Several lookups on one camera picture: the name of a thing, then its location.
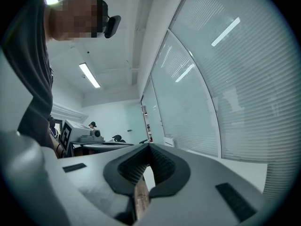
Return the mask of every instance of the frosted glass panel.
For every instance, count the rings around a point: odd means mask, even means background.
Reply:
[[[147,117],[150,121],[150,130],[151,130],[151,136],[153,142],[156,144],[164,145],[164,131],[162,128],[160,112],[158,109],[156,96],[151,80],[148,82],[148,84],[145,87],[143,98],[145,101],[145,107],[148,114]]]
[[[217,111],[222,157],[267,162],[264,193],[288,188],[300,162],[300,51],[269,0],[186,0],[172,32]]]
[[[211,97],[198,68],[172,35],[163,43],[150,75],[165,136],[180,149],[217,156],[219,132]]]

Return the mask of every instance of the white ceiling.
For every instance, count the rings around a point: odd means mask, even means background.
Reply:
[[[106,39],[77,39],[73,42],[50,41],[49,61],[55,74],[60,73],[74,88],[89,96],[112,88],[129,88],[137,82],[141,47],[153,0],[104,0],[109,16],[120,15],[116,34]],[[94,88],[79,64],[85,62],[101,85]]]

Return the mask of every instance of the black shirt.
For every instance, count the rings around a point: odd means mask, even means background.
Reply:
[[[45,6],[44,0],[27,2],[5,34],[3,51],[18,78],[33,95],[18,131],[32,137],[41,146],[53,148],[48,133],[52,75],[44,32]]]

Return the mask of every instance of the black cap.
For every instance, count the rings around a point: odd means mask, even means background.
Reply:
[[[92,125],[93,127],[97,127],[94,121],[91,122],[90,125]]]

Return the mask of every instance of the dark t-shirt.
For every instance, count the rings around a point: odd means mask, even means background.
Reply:
[[[52,75],[44,33],[44,9],[44,0],[29,0],[8,28],[3,50],[18,78],[33,95],[18,131],[41,146],[53,148],[48,133]]]

